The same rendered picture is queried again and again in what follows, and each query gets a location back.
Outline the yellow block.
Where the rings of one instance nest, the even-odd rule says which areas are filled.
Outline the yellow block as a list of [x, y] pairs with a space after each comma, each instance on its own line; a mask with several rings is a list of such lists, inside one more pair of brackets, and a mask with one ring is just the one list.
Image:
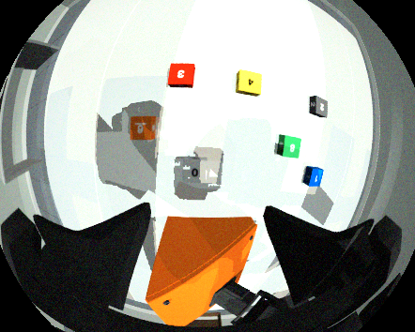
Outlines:
[[252, 71], [244, 71], [244, 69], [239, 69], [237, 72], [237, 94], [245, 94], [249, 96], [259, 96], [261, 95], [261, 77], [260, 73]]

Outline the green block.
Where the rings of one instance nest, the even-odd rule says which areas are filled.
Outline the green block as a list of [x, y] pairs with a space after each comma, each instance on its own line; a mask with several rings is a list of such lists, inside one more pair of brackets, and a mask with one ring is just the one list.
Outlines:
[[279, 135], [278, 155], [283, 158], [299, 158], [301, 137]]

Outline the blue block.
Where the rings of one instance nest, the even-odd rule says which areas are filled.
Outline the blue block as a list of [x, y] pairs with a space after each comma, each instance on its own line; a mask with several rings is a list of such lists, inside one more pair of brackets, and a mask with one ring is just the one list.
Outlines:
[[324, 170], [316, 166], [306, 166], [304, 182], [302, 184], [310, 186], [320, 186], [321, 178], [323, 178]]

